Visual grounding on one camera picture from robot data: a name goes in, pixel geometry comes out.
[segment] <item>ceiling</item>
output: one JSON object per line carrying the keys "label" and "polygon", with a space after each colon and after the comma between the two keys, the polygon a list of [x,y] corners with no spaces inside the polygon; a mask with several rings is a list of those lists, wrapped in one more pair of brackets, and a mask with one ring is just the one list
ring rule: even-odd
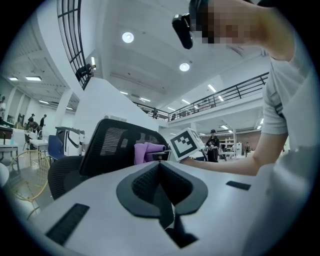
{"label": "ceiling", "polygon": [[[187,13],[188,6],[189,0],[121,1],[110,82],[129,93],[131,100],[139,96],[150,100],[146,105],[161,109],[226,69],[260,54],[260,48],[247,47],[241,57],[230,49],[210,49],[199,39],[192,49],[184,49],[171,21],[174,15]],[[133,34],[132,43],[122,40],[125,32]],[[190,70],[180,71],[181,63],[190,64]],[[207,89],[197,93],[195,100],[205,97]]]}
{"label": "ceiling", "polygon": [[[31,20],[12,42],[1,66],[1,75],[29,97],[49,102],[54,108],[67,88],[52,69]],[[28,81],[27,76],[39,76],[41,81]],[[16,77],[18,81],[11,81],[9,77]],[[79,100],[73,94],[68,106],[75,110],[78,104]]]}

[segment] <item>black and white fiducial marker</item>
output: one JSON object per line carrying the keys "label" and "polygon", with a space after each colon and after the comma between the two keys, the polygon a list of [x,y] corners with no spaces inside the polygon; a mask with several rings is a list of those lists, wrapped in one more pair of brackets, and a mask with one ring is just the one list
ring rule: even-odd
{"label": "black and white fiducial marker", "polygon": [[180,161],[205,147],[196,131],[190,128],[186,128],[172,137],[169,144],[177,161]]}

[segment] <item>gold wire chair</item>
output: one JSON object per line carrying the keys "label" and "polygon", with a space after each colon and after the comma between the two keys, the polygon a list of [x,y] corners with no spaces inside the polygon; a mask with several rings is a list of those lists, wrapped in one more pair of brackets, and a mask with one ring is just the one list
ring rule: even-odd
{"label": "gold wire chair", "polygon": [[[14,165],[19,162],[19,170]],[[15,157],[9,166],[8,185],[14,198],[32,204],[30,216],[40,208],[35,207],[34,201],[43,193],[48,184],[48,171],[50,168],[47,157],[37,150],[29,150]]]}

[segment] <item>blue chair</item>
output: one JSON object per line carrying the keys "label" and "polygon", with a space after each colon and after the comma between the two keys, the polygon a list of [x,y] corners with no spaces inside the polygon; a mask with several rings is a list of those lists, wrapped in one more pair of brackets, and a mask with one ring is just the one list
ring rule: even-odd
{"label": "blue chair", "polygon": [[60,151],[61,149],[62,149],[62,142],[60,141],[60,139],[55,135],[49,135],[48,155],[50,158],[50,163],[51,163],[51,159],[55,161],[65,157],[65,155],[61,153]]}

